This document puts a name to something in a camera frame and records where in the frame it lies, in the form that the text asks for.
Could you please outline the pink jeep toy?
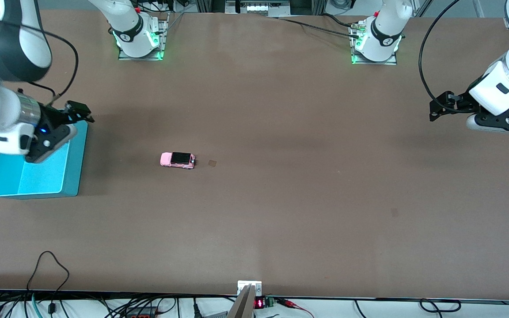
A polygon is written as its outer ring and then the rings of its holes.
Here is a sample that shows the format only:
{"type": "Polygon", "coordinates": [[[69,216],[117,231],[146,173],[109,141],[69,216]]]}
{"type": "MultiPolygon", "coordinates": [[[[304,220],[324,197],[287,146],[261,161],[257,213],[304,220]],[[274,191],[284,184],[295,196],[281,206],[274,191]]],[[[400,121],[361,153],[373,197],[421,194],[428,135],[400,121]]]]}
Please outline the pink jeep toy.
{"type": "Polygon", "coordinates": [[[177,167],[182,169],[193,169],[196,156],[184,152],[164,152],[161,155],[160,165],[163,167],[177,167]]]}

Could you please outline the cyan plastic storage bin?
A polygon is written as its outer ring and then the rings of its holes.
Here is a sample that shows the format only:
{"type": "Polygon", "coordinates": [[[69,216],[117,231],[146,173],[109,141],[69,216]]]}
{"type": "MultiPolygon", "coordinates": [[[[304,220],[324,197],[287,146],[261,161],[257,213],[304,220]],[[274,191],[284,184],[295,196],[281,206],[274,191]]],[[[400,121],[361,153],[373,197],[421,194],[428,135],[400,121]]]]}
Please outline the cyan plastic storage bin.
{"type": "Polygon", "coordinates": [[[77,135],[42,163],[20,155],[0,154],[0,197],[46,199],[75,197],[80,186],[88,124],[74,125],[77,135]]]}

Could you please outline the metal control box with lights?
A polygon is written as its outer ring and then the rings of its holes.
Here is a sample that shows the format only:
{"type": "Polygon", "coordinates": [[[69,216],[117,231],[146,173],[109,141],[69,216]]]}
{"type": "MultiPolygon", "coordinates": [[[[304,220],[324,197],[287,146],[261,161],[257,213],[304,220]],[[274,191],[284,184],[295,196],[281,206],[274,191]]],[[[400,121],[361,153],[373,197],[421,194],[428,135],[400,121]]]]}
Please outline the metal control box with lights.
{"type": "Polygon", "coordinates": [[[291,15],[289,0],[225,0],[225,14],[256,14],[267,17],[291,15]]]}

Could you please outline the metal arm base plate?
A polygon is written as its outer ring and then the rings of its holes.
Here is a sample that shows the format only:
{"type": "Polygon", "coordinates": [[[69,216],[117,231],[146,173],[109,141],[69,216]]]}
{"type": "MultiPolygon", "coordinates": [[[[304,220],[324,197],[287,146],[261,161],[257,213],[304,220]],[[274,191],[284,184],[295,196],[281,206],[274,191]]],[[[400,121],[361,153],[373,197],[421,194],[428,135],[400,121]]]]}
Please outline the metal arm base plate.
{"type": "Polygon", "coordinates": [[[360,20],[348,27],[351,43],[351,61],[353,64],[397,65],[396,52],[402,35],[380,35],[378,40],[371,31],[370,19],[360,20]]]}
{"type": "Polygon", "coordinates": [[[163,60],[171,14],[167,13],[164,19],[145,12],[138,15],[140,20],[133,30],[112,30],[119,48],[119,60],[163,60]]]}

